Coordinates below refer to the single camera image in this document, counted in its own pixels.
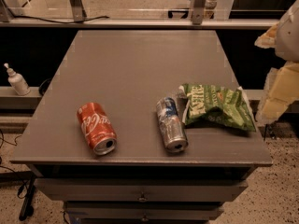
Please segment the left metal frame post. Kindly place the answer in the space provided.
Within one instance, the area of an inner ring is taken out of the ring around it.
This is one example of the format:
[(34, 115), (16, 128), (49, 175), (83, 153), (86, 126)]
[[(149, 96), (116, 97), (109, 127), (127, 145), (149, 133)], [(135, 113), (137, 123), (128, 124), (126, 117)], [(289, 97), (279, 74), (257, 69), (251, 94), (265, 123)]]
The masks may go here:
[(74, 22), (84, 22), (87, 18), (82, 0), (69, 0)]

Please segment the red coca-cola can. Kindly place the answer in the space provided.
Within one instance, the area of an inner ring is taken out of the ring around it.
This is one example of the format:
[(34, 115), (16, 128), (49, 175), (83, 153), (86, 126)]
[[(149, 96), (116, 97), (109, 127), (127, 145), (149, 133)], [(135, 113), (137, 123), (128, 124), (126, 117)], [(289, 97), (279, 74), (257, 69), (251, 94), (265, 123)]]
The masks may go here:
[(96, 155), (106, 155), (115, 149), (117, 135), (102, 106), (87, 103), (78, 109), (77, 117), (85, 140)]

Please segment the metal frame post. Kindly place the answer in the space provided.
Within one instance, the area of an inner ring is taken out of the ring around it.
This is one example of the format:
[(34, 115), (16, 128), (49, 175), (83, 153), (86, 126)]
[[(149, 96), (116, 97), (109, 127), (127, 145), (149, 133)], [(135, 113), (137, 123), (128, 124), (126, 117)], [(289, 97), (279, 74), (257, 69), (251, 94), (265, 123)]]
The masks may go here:
[(192, 24), (200, 25), (204, 18), (206, 0), (192, 0)]
[(69, 0), (74, 22), (84, 22), (87, 18), (82, 0)]

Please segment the white pump bottle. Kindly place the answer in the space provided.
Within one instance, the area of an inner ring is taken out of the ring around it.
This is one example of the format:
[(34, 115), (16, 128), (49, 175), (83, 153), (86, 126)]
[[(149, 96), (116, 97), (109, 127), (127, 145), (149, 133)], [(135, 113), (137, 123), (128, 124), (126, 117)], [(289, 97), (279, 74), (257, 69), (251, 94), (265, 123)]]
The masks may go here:
[(8, 82), (14, 91), (20, 96), (27, 95), (31, 90), (24, 77), (15, 72), (8, 63), (5, 63), (4, 67), (7, 69)]

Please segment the lower grey drawer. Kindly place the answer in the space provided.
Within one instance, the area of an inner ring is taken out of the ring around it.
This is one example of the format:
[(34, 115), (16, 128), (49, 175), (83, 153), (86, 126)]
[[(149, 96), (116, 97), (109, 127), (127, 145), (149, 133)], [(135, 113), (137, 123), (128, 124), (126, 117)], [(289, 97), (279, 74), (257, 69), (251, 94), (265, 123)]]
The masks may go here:
[(76, 203), (65, 210), (74, 217), (136, 220), (214, 220), (223, 213), (217, 205), (196, 203)]

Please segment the grey drawer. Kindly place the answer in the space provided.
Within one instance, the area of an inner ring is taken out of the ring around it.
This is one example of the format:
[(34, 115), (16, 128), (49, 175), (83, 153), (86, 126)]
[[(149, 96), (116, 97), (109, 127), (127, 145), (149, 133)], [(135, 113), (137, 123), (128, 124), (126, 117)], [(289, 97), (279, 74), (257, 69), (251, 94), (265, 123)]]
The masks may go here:
[(54, 201), (231, 202), (247, 187), (233, 180), (122, 180), (38, 178), (36, 187)]
[(76, 203), (65, 210), (74, 217), (136, 220), (214, 220), (223, 213), (217, 205), (196, 203)]

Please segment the green jalapeno chip bag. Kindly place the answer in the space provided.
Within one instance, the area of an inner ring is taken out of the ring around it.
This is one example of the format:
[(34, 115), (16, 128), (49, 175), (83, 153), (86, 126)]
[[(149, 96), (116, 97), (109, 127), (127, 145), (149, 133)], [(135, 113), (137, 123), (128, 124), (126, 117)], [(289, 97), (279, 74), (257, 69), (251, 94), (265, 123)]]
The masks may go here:
[(179, 97), (187, 100), (182, 121), (186, 126), (205, 119), (226, 127), (255, 132), (248, 100), (241, 88), (185, 83)]

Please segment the right metal frame post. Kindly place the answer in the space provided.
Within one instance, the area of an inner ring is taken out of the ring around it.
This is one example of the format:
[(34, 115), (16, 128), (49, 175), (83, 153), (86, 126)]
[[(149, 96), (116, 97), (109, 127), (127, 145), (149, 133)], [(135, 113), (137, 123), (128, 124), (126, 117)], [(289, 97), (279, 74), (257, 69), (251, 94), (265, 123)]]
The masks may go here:
[(192, 24), (200, 25), (204, 18), (206, 0), (192, 0)]

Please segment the silver blue energy drink can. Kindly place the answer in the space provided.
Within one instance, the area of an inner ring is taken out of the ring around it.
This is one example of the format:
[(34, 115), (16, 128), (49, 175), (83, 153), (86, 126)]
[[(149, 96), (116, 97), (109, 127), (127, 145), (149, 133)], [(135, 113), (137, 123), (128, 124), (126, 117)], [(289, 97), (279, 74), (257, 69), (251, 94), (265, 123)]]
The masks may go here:
[(171, 97), (162, 98), (156, 105), (156, 112), (165, 149), (172, 153), (183, 151), (188, 141), (175, 101)]

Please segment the upper grey drawer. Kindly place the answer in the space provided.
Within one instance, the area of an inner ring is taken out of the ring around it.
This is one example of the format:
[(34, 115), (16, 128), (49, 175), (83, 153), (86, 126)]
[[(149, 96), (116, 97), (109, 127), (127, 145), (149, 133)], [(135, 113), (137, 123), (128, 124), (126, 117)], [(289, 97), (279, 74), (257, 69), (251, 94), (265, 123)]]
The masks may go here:
[(36, 187), (54, 201), (231, 202), (247, 187), (233, 180), (122, 180), (38, 178)]

